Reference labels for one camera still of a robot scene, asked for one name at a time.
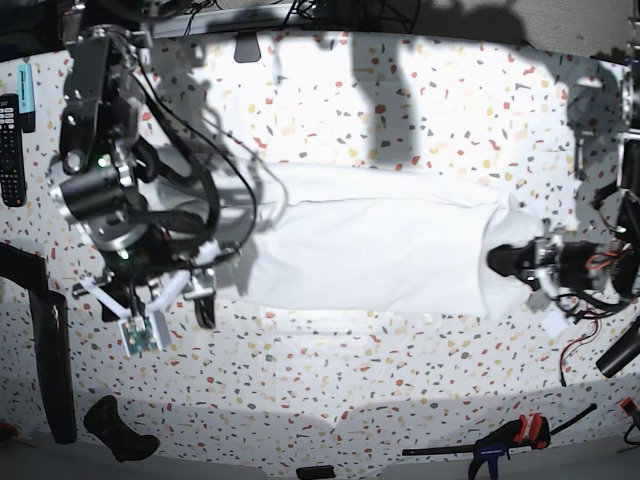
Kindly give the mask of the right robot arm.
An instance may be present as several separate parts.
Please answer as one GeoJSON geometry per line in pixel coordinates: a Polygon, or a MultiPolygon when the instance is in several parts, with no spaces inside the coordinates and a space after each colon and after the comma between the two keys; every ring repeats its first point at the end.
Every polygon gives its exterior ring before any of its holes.
{"type": "Polygon", "coordinates": [[[100,275],[83,275],[74,297],[91,296],[117,325],[128,355],[171,342],[166,311],[193,304],[198,325],[215,320],[216,239],[222,199],[213,176],[136,79],[141,32],[98,25],[73,34],[59,152],[47,172],[62,217],[98,250],[100,275]]]}

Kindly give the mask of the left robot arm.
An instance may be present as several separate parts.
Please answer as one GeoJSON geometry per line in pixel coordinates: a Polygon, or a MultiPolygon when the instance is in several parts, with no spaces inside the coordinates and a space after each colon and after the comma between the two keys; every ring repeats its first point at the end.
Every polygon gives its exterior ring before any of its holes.
{"type": "Polygon", "coordinates": [[[546,219],[523,245],[492,248],[487,264],[574,322],[599,322],[639,296],[639,61],[561,55],[545,65],[568,88],[577,231],[546,219]]]}

